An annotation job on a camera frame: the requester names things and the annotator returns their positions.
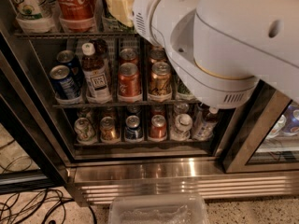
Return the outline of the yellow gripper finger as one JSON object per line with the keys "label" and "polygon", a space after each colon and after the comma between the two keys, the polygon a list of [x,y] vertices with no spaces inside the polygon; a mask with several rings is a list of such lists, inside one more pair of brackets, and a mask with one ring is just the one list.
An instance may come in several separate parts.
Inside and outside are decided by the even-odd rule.
{"label": "yellow gripper finger", "polygon": [[133,3],[135,0],[106,0],[109,13],[121,24],[133,27]]}

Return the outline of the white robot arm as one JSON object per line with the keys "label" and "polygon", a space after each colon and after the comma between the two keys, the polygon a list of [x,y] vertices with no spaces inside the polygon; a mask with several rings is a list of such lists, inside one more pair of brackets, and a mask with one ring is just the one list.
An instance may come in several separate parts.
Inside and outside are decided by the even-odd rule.
{"label": "white robot arm", "polygon": [[299,0],[131,0],[127,16],[206,105],[241,106],[259,81],[299,101]]}

